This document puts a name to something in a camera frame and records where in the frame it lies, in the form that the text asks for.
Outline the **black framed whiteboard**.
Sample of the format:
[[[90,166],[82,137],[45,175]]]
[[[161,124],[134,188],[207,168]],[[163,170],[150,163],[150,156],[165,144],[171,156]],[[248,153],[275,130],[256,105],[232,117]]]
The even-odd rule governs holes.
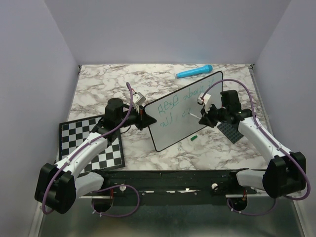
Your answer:
[[[221,71],[199,79],[176,91],[173,91],[145,106],[145,112],[157,120],[149,126],[155,150],[160,152],[197,131],[205,128],[198,123],[199,119],[188,113],[201,117],[202,105],[197,103],[198,96],[219,82],[208,94],[212,97],[212,103],[222,107],[220,92],[223,90]]]

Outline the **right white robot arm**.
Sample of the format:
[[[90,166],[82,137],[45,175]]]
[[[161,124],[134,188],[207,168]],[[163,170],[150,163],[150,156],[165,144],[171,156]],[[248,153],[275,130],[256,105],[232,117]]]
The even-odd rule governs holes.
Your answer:
[[[211,95],[201,93],[198,96],[197,102],[202,106],[199,123],[212,128],[217,123],[231,125],[234,131],[251,142],[268,164],[264,171],[238,171],[227,181],[228,190],[237,194],[245,187],[252,187],[278,198],[305,189],[306,181],[302,174],[306,169],[304,155],[290,151],[271,137],[250,109],[242,109],[237,91],[223,91],[220,97],[222,107],[217,108]]]

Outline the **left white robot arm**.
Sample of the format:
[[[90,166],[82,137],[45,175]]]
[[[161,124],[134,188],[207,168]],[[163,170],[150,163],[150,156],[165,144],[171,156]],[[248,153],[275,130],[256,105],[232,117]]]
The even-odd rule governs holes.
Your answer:
[[[70,154],[55,164],[46,163],[39,172],[35,200],[41,203],[42,212],[66,213],[79,198],[95,191],[104,195],[109,182],[98,170],[80,177],[84,168],[120,135],[120,128],[134,125],[142,130],[156,122],[144,111],[145,97],[135,93],[127,105],[119,98],[108,101],[104,115],[90,130],[87,138]]]

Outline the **grey lego baseplate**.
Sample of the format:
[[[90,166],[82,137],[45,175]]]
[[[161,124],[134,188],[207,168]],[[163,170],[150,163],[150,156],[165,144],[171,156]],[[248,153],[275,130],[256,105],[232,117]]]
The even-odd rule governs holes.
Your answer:
[[[229,123],[220,123],[217,125],[217,128],[228,138],[232,144],[235,144],[243,137],[243,135]]]

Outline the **blue toy microphone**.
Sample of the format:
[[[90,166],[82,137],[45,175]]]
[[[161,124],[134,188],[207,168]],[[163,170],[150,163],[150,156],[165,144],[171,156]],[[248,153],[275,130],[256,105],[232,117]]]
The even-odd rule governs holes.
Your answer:
[[[212,70],[213,70],[213,67],[211,65],[205,65],[203,67],[177,73],[176,78],[185,78],[185,77],[195,76],[199,74],[207,74],[207,73],[210,73]]]

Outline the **black white checkerboard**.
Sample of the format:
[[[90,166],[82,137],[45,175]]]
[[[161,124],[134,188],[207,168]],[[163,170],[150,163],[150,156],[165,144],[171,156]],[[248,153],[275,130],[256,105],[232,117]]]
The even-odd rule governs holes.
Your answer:
[[[88,137],[101,116],[81,118],[59,124],[59,151],[56,162],[66,158]],[[81,175],[95,169],[113,170],[125,167],[123,146],[119,136],[108,148],[95,156],[81,171]]]

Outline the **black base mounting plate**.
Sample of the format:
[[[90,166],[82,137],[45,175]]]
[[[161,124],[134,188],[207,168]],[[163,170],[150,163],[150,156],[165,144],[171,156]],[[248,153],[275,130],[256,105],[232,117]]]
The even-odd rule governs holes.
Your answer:
[[[116,206],[225,205],[256,191],[237,183],[235,170],[109,171]]]

